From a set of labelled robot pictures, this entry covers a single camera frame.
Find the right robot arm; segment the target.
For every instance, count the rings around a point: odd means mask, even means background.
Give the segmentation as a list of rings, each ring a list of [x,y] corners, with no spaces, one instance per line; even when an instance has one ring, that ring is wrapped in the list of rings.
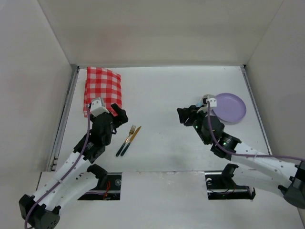
[[[192,126],[205,145],[219,158],[230,163],[222,176],[243,186],[266,190],[289,204],[305,207],[305,161],[296,157],[266,155],[224,131],[210,107],[177,108],[179,122]]]

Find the red checkered cloth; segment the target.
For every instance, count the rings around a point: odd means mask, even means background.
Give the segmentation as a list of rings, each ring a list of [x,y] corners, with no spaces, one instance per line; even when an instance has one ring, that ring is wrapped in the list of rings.
[[[84,106],[101,97],[110,111],[113,103],[122,108],[121,75],[99,67],[87,67],[84,89]]]

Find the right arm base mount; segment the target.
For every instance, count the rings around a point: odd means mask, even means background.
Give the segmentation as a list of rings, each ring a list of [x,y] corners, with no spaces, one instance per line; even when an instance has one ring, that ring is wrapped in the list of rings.
[[[221,171],[208,171],[204,175],[209,200],[253,200],[256,195],[254,188],[226,180]]]

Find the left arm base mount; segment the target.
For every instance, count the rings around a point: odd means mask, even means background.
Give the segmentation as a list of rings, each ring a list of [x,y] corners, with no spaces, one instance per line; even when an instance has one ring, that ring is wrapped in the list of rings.
[[[120,200],[121,185],[122,173],[108,173],[105,179],[99,179],[97,185],[78,200]]]

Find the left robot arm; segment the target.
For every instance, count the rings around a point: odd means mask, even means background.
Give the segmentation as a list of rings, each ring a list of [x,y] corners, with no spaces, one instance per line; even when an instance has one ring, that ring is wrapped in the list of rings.
[[[126,111],[111,105],[116,115],[107,110],[100,99],[87,106],[87,133],[74,147],[62,167],[32,195],[19,200],[21,216],[26,229],[53,229],[64,211],[88,191],[105,183],[107,171],[95,164],[105,152],[112,135],[128,122]]]

